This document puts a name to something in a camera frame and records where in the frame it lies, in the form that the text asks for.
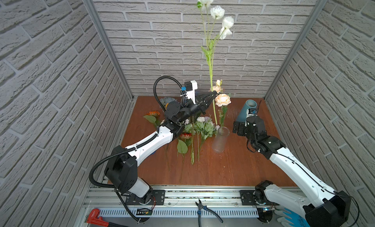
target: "wooden table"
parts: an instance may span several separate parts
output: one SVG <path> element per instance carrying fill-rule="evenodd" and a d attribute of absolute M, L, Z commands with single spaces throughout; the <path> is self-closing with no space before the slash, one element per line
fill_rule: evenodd
<path fill-rule="evenodd" d="M 237 118 L 237 114 L 246 100 L 246 98 L 231 99 L 232 103 L 228 105 L 229 109 L 224 122 L 230 131 L 233 128 L 233 121 Z M 261 98 L 253 98 L 253 100 L 259 104 Z M 155 131 L 154 126 L 143 118 L 149 111 L 159 111 L 163 114 L 154 97 L 138 97 L 121 146 L 125 147 L 136 143 Z M 213 118 L 212 105 L 206 115 L 211 115 Z M 264 100 L 260 105 L 258 115 L 264 120 L 268 135 L 279 137 Z M 165 145 L 143 161 L 138 167 L 138 176 L 151 185 L 255 186 L 261 181 L 270 180 L 280 187 L 296 186 L 279 167 L 262 154 L 249 152 L 246 149 L 245 137 L 230 132 L 226 148 L 220 154 L 212 150 L 212 141 L 213 138 L 206 140 L 201 148 L 200 161 L 195 158 L 194 165 L 190 163 L 189 147 L 189 151 L 185 154 L 181 182 L 182 155 L 177 156 L 177 140 L 169 143 L 167 151 L 170 171 L 166 162 Z M 195 136 L 195 156 L 197 148 Z"/>

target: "blue glove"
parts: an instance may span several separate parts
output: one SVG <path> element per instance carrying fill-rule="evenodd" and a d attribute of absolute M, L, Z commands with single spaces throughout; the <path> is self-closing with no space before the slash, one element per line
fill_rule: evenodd
<path fill-rule="evenodd" d="M 310 227 L 307 221 L 291 210 L 283 207 L 276 206 L 275 214 L 281 216 L 277 219 L 284 227 Z"/>

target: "glass vase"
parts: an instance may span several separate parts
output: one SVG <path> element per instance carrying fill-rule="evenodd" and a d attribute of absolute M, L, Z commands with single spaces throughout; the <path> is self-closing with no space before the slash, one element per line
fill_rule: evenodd
<path fill-rule="evenodd" d="M 212 149 L 216 153 L 221 153 L 225 149 L 225 144 L 227 143 L 227 139 L 229 136 L 229 129 L 227 127 L 220 127 L 218 132 L 212 142 Z"/>

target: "red flower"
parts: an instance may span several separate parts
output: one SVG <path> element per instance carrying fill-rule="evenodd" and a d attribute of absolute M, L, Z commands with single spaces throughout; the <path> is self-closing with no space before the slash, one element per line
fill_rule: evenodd
<path fill-rule="evenodd" d="M 153 112 L 148 112 L 147 115 L 149 116 L 155 116 L 156 118 L 160 116 L 160 112 L 153 111 Z"/>
<path fill-rule="evenodd" d="M 188 139 L 191 138 L 191 133 L 185 132 L 185 133 L 183 133 L 183 134 L 180 135 L 180 138 L 184 139 L 184 140 L 188 140 Z"/>

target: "white brick wall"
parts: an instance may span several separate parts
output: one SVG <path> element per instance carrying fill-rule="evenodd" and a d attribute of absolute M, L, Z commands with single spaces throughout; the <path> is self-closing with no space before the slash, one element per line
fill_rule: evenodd
<path fill-rule="evenodd" d="M 209 84 L 200 49 L 204 35 L 196 0 L 94 2 L 135 95 L 152 95 L 152 80 L 160 75 Z M 240 84 L 229 87 L 225 83 L 226 92 L 234 97 L 263 97 L 316 0 L 214 2 L 235 19 L 232 37 L 218 42 L 214 79 L 241 80 L 242 85 L 248 85 L 244 89 Z M 214 31 L 220 28 L 221 21 Z M 160 95 L 178 94 L 173 85 L 160 84 Z"/>
<path fill-rule="evenodd" d="M 0 226 L 72 226 L 129 99 L 82 0 L 0 4 Z"/>
<path fill-rule="evenodd" d="M 267 100 L 302 163 L 358 201 L 360 227 L 375 225 L 374 8 L 329 0 Z"/>

